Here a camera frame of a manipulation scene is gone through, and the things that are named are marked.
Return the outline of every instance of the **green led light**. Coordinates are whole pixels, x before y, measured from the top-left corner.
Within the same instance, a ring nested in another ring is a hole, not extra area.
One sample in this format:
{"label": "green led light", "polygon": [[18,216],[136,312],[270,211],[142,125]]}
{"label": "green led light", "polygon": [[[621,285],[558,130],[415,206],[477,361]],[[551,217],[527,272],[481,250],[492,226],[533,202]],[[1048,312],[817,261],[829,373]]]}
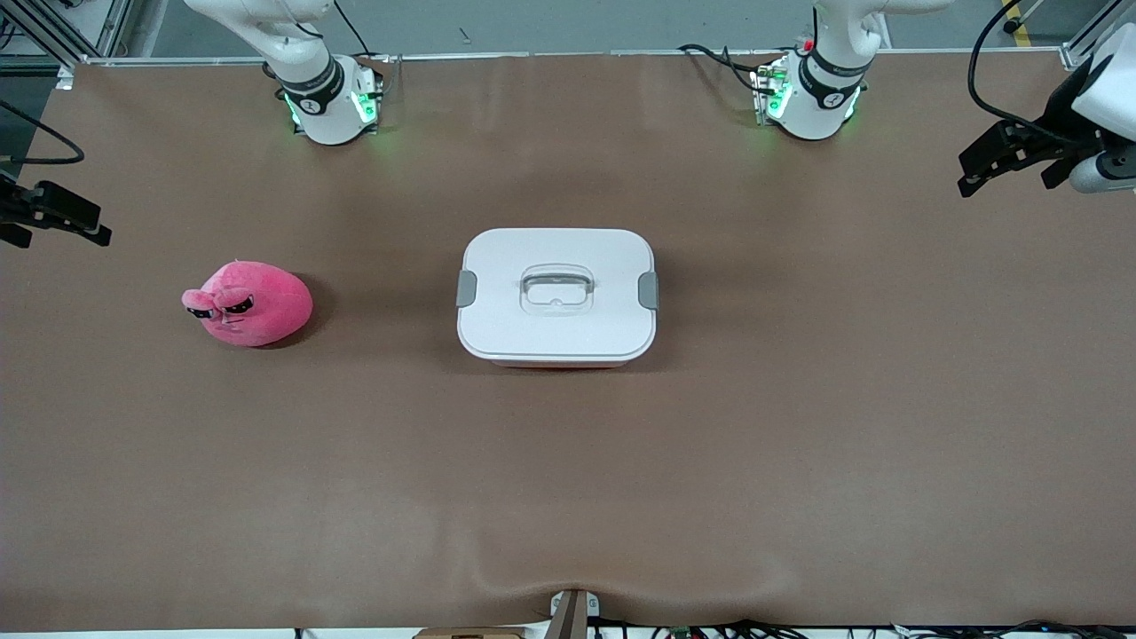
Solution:
{"label": "green led light", "polygon": [[849,98],[849,110],[844,111],[844,119],[852,117],[852,114],[855,113],[855,100],[859,97],[860,97],[860,90],[857,89],[855,93],[852,93],[852,97]]}
{"label": "green led light", "polygon": [[356,109],[359,111],[359,117],[365,124],[369,124],[377,117],[377,109],[375,108],[375,99],[368,97],[366,93],[359,94],[354,91],[351,92],[351,97],[354,99]]}
{"label": "green led light", "polygon": [[780,117],[785,114],[785,105],[788,103],[788,99],[793,96],[793,85],[788,82],[783,82],[780,89],[769,98],[769,116]]}
{"label": "green led light", "polygon": [[284,103],[287,105],[287,110],[292,113],[292,122],[296,126],[302,127],[303,124],[300,123],[300,114],[295,113],[295,105],[292,103],[292,98],[289,98],[286,93],[284,94]]}

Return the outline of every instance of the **pink plush toy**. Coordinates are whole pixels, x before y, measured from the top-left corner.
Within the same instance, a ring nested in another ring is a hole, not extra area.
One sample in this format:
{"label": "pink plush toy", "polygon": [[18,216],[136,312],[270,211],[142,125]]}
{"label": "pink plush toy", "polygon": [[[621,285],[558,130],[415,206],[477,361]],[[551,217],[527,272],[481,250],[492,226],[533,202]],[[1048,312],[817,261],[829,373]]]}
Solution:
{"label": "pink plush toy", "polygon": [[210,335],[234,346],[265,346],[311,317],[311,293],[299,277],[259,262],[231,262],[198,289],[182,293],[185,309]]}

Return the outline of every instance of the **gray floor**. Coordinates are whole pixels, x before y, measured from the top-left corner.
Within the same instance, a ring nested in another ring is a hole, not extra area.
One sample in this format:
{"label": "gray floor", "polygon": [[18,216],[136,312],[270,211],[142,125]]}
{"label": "gray floor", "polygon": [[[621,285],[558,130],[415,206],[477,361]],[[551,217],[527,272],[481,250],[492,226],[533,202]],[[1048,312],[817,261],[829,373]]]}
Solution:
{"label": "gray floor", "polygon": [[[0,77],[0,97],[11,102],[27,115],[39,118],[43,106],[56,85],[56,77]],[[0,109],[0,155],[22,156],[32,144],[35,127],[23,119]],[[66,148],[60,153],[69,155]],[[0,171],[18,176],[19,166],[0,161]]]}
{"label": "gray floor", "polygon": [[[248,45],[220,25],[166,2],[153,45],[156,57],[247,56]],[[1025,0],[1028,7],[1034,0]],[[1106,0],[1047,0],[1027,30],[1035,45],[1060,44]],[[341,0],[367,43],[385,53],[474,53],[493,51],[595,52],[617,49],[674,49],[686,42],[720,48],[768,49],[791,44],[810,28],[805,0],[494,0],[492,3],[419,0],[376,3]],[[970,48],[1000,0],[958,0],[924,16],[891,16],[895,48]],[[350,31],[331,14],[318,24],[334,51],[359,49]],[[463,42],[461,30],[469,35]],[[1014,47],[1000,27],[988,47]]]}
{"label": "gray floor", "polygon": [[[687,42],[736,49],[783,47],[811,24],[808,2],[784,1],[341,0],[341,5],[373,49],[408,55],[674,49]],[[334,13],[317,27],[332,50],[359,49]],[[461,30],[469,34],[468,44]],[[179,0],[169,0],[153,50],[157,57],[249,52],[247,44]]]}

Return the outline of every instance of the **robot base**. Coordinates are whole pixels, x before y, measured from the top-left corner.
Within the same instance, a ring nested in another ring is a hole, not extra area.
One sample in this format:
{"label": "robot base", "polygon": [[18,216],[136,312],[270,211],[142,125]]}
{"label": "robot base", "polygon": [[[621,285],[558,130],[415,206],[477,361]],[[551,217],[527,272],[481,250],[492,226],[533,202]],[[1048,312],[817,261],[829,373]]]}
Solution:
{"label": "robot base", "polygon": [[378,111],[383,90],[375,82],[374,69],[367,68],[349,56],[335,56],[343,67],[343,89],[321,115],[309,115],[285,98],[292,110],[292,122],[298,134],[307,135],[320,144],[345,144],[360,134],[378,130]]}
{"label": "robot base", "polygon": [[824,140],[852,117],[860,89],[840,108],[821,108],[817,99],[801,86],[801,56],[791,51],[762,66],[758,73],[750,74],[754,86],[774,92],[772,96],[754,92],[753,107],[758,114],[758,124],[777,124],[790,135],[802,140]]}

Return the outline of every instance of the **plush toy eye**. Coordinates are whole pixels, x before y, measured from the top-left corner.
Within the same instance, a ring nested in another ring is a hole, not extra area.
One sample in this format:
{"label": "plush toy eye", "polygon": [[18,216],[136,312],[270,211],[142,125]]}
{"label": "plush toy eye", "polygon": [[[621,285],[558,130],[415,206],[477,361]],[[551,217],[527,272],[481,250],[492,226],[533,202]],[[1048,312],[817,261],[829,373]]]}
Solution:
{"label": "plush toy eye", "polygon": [[226,306],[225,307],[225,313],[231,313],[233,315],[240,315],[242,313],[248,313],[251,309],[252,309],[252,296],[249,296],[241,304],[237,304],[235,306]]}

